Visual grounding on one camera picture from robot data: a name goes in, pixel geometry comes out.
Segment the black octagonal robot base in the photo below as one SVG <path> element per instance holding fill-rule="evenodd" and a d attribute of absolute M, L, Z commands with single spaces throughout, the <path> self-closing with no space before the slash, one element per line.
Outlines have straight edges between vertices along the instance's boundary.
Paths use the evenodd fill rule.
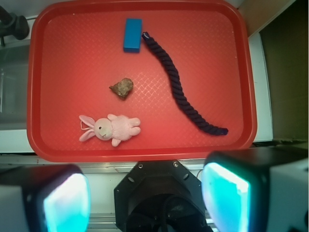
<path fill-rule="evenodd" d="M 178 161 L 138 162 L 114 189 L 123 232 L 210 232 L 201 181 Z"/>

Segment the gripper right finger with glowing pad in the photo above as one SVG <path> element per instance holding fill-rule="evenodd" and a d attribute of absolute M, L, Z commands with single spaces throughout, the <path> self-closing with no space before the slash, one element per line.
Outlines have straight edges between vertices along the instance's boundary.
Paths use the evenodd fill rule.
<path fill-rule="evenodd" d="M 201 189 L 221 232 L 309 229 L 309 154 L 304 148 L 214 151 L 205 159 Z"/>

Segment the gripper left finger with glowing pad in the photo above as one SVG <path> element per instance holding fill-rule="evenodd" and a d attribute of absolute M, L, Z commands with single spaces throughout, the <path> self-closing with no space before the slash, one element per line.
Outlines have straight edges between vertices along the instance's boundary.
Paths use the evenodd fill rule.
<path fill-rule="evenodd" d="M 0 172 L 2 232 L 85 232 L 91 194 L 74 164 L 20 166 Z"/>

